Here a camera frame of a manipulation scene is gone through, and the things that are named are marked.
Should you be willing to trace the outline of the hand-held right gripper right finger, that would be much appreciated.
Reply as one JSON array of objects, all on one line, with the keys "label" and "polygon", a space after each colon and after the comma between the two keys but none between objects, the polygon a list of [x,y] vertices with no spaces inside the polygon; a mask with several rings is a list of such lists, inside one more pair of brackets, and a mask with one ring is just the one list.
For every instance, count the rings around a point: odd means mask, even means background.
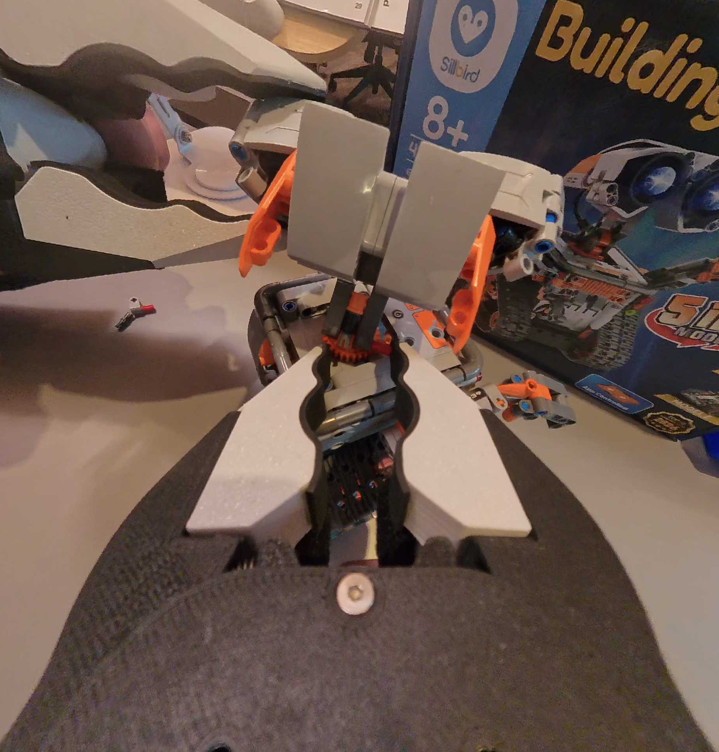
[{"label": "hand-held right gripper right finger", "polygon": [[402,436],[389,512],[420,544],[532,531],[480,409],[405,343],[390,359]]}]

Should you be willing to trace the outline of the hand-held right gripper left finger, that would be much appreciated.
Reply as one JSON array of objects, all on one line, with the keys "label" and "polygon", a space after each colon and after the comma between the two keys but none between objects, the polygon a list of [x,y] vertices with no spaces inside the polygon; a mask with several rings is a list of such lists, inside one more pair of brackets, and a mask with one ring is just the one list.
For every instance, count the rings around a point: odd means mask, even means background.
[{"label": "hand-held right gripper left finger", "polygon": [[315,347],[243,405],[186,522],[190,535],[328,538],[322,452],[304,410],[324,355]]}]

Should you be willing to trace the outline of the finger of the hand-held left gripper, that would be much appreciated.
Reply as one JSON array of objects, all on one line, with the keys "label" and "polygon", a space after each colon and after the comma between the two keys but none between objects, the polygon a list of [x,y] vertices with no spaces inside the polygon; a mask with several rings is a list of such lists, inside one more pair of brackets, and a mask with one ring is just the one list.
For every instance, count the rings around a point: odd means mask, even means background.
[{"label": "finger of the hand-held left gripper", "polygon": [[287,52],[195,1],[0,2],[0,68],[88,120],[141,118],[150,92],[326,96]]},{"label": "finger of the hand-held left gripper", "polygon": [[238,256],[256,203],[248,196],[210,199],[185,183],[187,168],[172,159],[165,173],[169,202],[139,206],[100,187],[96,177],[41,166],[16,193],[26,239],[181,266]]}]

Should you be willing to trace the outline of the grey orange brick toy robot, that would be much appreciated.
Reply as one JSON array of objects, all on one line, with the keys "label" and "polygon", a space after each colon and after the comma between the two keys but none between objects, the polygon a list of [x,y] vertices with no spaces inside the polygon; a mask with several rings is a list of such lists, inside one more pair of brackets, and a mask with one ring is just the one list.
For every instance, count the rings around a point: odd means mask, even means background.
[{"label": "grey orange brick toy robot", "polygon": [[494,261],[523,280],[556,246],[561,179],[511,157],[419,146],[409,177],[384,170],[389,131],[308,102],[296,150],[259,200],[240,271],[263,266],[286,230],[290,258],[317,275],[263,291],[263,378],[326,349],[325,452],[402,426],[391,356],[405,343],[478,409],[481,358],[469,344]]}]

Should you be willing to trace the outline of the person's left hand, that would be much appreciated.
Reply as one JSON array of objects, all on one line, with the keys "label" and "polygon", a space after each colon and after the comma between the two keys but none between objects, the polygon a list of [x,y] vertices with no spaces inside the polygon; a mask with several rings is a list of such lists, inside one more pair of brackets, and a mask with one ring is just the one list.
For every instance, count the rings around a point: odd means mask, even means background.
[{"label": "person's left hand", "polygon": [[150,105],[140,119],[96,119],[110,160],[116,164],[163,172],[170,152],[161,124]]}]

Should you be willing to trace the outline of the small black red pin piece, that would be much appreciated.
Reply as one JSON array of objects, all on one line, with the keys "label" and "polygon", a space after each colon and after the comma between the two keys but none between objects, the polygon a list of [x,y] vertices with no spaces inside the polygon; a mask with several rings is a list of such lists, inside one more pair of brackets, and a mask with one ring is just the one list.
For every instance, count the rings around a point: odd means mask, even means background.
[{"label": "small black red pin piece", "polygon": [[116,330],[124,332],[135,320],[147,315],[154,315],[156,307],[153,304],[144,305],[138,297],[130,299],[130,305],[124,316],[116,323]]}]

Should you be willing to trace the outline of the small grey orange brick assembly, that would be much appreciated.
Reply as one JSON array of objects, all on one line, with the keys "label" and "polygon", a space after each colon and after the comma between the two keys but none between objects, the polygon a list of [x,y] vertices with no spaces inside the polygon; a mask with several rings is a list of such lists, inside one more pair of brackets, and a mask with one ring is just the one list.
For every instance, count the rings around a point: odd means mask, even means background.
[{"label": "small grey orange brick assembly", "polygon": [[564,385],[537,371],[513,374],[500,384],[482,386],[484,404],[505,422],[544,419],[549,428],[576,424]]}]

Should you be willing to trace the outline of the black swivel chair base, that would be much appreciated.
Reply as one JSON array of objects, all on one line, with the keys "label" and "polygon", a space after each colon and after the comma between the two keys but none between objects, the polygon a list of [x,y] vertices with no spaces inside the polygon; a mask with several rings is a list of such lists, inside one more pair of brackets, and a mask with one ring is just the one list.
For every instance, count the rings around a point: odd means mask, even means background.
[{"label": "black swivel chair base", "polygon": [[389,48],[396,55],[401,51],[402,38],[393,34],[371,30],[365,37],[364,65],[357,68],[339,70],[331,73],[328,78],[328,92],[335,94],[337,82],[340,79],[357,79],[353,89],[341,100],[340,107],[348,108],[350,102],[355,100],[366,89],[371,90],[372,95],[378,94],[382,89],[390,98],[393,98],[396,73],[383,62],[383,51]]}]

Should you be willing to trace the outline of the blue plastic bin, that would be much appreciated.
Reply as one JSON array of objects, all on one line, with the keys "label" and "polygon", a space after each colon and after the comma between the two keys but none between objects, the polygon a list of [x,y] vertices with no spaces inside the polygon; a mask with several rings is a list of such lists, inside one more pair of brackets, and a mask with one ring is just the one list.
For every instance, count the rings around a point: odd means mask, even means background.
[{"label": "blue plastic bin", "polygon": [[719,478],[719,432],[682,441],[681,449],[699,472]]}]

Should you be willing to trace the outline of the dark blue robot kit box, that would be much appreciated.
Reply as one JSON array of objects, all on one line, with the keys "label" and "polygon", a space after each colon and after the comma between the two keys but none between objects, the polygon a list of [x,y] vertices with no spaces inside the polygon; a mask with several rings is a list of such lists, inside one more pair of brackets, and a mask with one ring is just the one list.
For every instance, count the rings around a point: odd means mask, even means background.
[{"label": "dark blue robot kit box", "polygon": [[665,437],[719,430],[719,2],[415,2],[392,116],[539,165],[562,230],[475,332]]}]

